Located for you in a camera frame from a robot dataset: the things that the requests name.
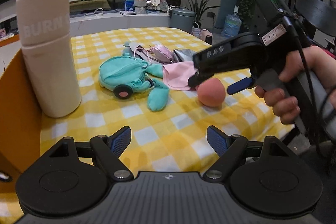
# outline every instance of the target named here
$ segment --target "trash can lid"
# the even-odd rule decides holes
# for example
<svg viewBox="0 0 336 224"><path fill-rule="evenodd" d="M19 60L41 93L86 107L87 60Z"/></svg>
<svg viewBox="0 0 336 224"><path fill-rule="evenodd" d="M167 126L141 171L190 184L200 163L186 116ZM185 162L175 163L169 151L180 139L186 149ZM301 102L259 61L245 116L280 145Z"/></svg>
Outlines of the trash can lid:
<svg viewBox="0 0 336 224"><path fill-rule="evenodd" d="M176 15L186 16L186 17L194 17L195 13L190 10L185 9L179 9L179 8L173 8L172 13Z"/></svg>

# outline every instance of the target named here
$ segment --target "label sticker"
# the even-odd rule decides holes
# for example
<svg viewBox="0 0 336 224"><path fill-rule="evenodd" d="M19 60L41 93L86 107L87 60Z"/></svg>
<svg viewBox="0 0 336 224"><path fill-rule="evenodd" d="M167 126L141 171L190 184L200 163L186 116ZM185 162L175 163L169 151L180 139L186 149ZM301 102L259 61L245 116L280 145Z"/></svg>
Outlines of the label sticker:
<svg viewBox="0 0 336 224"><path fill-rule="evenodd" d="M271 44L272 42L277 40L279 37L281 37L285 33L286 33L285 27L282 24L280 24L280 25L276 26L273 30L271 30L270 32L265 34L262 37L262 40L263 40L265 46L268 46L269 44Z"/></svg>

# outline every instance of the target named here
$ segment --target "teal pouch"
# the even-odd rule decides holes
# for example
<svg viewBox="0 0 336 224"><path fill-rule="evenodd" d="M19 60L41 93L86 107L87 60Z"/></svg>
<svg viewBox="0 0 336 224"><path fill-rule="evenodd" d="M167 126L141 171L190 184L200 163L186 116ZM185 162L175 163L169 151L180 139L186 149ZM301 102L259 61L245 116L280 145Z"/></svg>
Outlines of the teal pouch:
<svg viewBox="0 0 336 224"><path fill-rule="evenodd" d="M128 99L134 92L145 92L153 88L147 100L151 111L160 111L168 101L169 88L148 74L163 78L162 65L130 56L115 56L99 67L99 83L112 91L119 99Z"/></svg>

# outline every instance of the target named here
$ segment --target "pink beauty sponge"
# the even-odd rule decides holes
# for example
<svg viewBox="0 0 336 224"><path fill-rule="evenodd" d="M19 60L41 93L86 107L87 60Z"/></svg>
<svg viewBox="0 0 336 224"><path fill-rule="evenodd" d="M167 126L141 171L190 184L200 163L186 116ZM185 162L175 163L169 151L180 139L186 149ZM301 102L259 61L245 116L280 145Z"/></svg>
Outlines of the pink beauty sponge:
<svg viewBox="0 0 336 224"><path fill-rule="evenodd" d="M204 81L196 90L198 100L205 106L218 107L225 100L225 88L218 78L210 78Z"/></svg>

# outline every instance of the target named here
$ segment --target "bottle body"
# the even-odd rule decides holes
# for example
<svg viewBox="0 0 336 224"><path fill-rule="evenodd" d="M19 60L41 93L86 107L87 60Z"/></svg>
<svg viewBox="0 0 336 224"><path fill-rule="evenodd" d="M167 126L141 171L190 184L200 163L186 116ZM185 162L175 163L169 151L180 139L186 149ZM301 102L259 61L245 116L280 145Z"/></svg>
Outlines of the bottle body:
<svg viewBox="0 0 336 224"><path fill-rule="evenodd" d="M241 25L242 21L236 13L234 13L233 15L227 15L221 35L225 39L235 37L236 35L238 35Z"/></svg>
<svg viewBox="0 0 336 224"><path fill-rule="evenodd" d="M16 0L22 53L42 111L58 118L81 101L70 43L69 0Z"/></svg>

